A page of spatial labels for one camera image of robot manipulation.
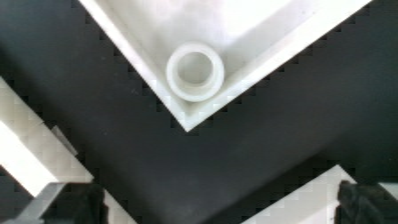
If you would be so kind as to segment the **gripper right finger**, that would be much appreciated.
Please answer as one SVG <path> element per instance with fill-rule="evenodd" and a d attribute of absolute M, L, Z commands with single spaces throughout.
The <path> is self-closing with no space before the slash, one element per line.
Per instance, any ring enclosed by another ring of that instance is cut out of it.
<path fill-rule="evenodd" d="M 380 184 L 339 183 L 335 224 L 398 224 L 398 198 Z"/>

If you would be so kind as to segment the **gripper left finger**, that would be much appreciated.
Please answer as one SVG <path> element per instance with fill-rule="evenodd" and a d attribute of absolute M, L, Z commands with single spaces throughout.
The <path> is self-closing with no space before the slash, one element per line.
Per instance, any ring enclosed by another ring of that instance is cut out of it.
<path fill-rule="evenodd" d="M 49 183 L 17 219 L 23 224 L 106 224 L 101 186 L 94 183 Z"/>

